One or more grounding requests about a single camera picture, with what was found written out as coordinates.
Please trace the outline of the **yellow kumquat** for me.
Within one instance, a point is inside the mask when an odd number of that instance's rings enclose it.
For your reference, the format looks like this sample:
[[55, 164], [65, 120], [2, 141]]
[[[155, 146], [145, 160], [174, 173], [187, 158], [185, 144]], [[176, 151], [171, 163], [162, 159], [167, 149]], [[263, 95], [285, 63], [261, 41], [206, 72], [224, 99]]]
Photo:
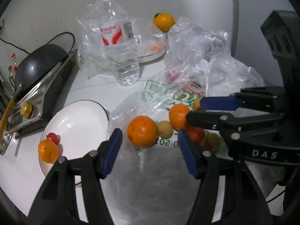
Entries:
[[194, 111], [205, 111], [205, 109], [202, 108], [200, 101], [201, 101], [200, 97], [198, 97], [194, 100], [194, 102], [193, 102], [193, 110]]
[[221, 139], [217, 133], [208, 133], [204, 140], [205, 149], [218, 152], [221, 147]]

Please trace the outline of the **dark red tomato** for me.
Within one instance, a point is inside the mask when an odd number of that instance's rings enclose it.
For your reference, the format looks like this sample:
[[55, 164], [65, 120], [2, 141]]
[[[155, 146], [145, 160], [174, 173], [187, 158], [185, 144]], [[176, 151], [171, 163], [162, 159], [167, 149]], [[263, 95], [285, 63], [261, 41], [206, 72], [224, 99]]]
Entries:
[[186, 131], [189, 137], [191, 138], [191, 140], [198, 143], [202, 142], [206, 137], [206, 133], [204, 129], [200, 127], [193, 127], [190, 126], [189, 124], [186, 124]]

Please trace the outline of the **small red tomato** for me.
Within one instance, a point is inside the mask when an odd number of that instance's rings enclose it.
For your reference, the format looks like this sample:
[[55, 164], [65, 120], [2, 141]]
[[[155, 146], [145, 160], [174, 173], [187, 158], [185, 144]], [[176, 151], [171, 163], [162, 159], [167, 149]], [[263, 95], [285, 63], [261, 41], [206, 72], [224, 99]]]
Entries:
[[60, 143], [60, 137], [59, 135], [53, 133], [53, 132], [50, 132], [47, 136], [46, 136], [47, 140], [50, 140], [52, 141], [54, 144], [58, 145]]

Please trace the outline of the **large orange mandarin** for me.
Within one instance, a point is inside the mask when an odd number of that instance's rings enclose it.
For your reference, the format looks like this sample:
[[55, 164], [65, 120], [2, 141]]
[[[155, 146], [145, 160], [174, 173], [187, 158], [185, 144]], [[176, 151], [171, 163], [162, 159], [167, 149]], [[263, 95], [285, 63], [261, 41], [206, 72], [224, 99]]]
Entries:
[[148, 116], [137, 116], [128, 124], [127, 137], [135, 147], [151, 147], [158, 138], [157, 125]]

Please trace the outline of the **yellow-green small citrus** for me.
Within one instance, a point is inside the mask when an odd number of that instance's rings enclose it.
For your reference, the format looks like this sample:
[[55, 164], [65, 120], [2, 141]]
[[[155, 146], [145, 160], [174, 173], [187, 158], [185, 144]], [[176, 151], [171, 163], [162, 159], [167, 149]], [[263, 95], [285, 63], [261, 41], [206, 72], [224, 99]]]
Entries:
[[162, 139], [169, 139], [173, 135], [173, 127], [167, 120], [160, 121], [157, 124], [157, 130]]

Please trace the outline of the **white plate black rim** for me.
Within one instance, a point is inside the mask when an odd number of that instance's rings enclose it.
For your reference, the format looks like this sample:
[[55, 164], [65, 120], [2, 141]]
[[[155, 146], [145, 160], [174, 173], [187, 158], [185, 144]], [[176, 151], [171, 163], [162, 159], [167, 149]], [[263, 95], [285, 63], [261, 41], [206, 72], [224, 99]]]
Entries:
[[108, 114], [93, 100], [79, 100], [56, 113], [40, 140], [49, 133], [59, 136], [60, 155], [68, 160], [81, 158], [108, 139]]

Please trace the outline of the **printed plastic shopping bag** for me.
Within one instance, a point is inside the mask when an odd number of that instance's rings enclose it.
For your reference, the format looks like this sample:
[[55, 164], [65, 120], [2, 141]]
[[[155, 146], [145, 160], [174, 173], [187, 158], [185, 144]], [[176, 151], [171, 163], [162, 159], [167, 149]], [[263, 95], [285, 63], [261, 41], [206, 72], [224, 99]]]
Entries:
[[[192, 106], [197, 93], [205, 93], [205, 80], [194, 73], [164, 71], [149, 78], [109, 115], [108, 131], [144, 115], [155, 123], [168, 119], [176, 104]], [[177, 142], [177, 131], [168, 139], [157, 137], [151, 147], [136, 147], [127, 136], [112, 172], [101, 182], [114, 224], [185, 224], [200, 182], [188, 172]]]

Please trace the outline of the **crumpled clear plastic bag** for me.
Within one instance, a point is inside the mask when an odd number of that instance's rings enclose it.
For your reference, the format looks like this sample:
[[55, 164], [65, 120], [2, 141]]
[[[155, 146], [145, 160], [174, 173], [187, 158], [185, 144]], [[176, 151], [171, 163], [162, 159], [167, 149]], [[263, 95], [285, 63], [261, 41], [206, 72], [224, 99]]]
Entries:
[[228, 96], [242, 88], [264, 86], [254, 68], [232, 57], [226, 31], [208, 30], [180, 17], [167, 37], [164, 62], [172, 79], [195, 81], [205, 87], [208, 97]]

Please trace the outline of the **stainless steel gas stove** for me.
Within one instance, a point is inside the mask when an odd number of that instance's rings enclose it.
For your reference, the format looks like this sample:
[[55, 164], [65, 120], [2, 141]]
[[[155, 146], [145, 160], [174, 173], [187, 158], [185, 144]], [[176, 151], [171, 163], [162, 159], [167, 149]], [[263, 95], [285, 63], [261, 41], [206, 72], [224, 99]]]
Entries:
[[[59, 62], [15, 105], [1, 138], [1, 155], [4, 155], [13, 136], [20, 139], [40, 131], [53, 117], [53, 109], [61, 91], [76, 64], [77, 51]], [[33, 111], [29, 118], [20, 114], [21, 105], [29, 101]]]

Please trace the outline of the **gold stove knob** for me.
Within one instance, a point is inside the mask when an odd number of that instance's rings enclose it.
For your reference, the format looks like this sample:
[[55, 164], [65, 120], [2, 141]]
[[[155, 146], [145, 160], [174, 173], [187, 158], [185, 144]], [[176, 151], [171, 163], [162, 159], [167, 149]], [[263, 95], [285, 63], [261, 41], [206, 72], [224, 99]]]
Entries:
[[29, 101], [24, 101], [21, 105], [20, 114], [25, 117], [29, 118], [33, 111], [33, 105]]

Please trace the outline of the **small white dish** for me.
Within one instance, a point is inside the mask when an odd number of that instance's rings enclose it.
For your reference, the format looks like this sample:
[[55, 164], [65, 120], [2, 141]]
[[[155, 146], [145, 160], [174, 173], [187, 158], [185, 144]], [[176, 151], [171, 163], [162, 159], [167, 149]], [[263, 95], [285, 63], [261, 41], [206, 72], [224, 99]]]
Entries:
[[140, 64], [158, 59], [166, 53], [168, 40], [165, 33], [152, 34], [149, 38], [142, 38], [141, 35], [134, 36], [137, 60]]

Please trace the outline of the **clear plastic water bottle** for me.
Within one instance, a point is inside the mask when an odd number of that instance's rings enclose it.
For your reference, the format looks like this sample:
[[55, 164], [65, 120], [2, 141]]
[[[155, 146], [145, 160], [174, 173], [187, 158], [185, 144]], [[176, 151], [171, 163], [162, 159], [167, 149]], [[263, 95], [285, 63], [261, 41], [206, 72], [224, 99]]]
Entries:
[[113, 75], [121, 86], [133, 85], [140, 68], [130, 18], [117, 0], [102, 0], [102, 8], [100, 32]]

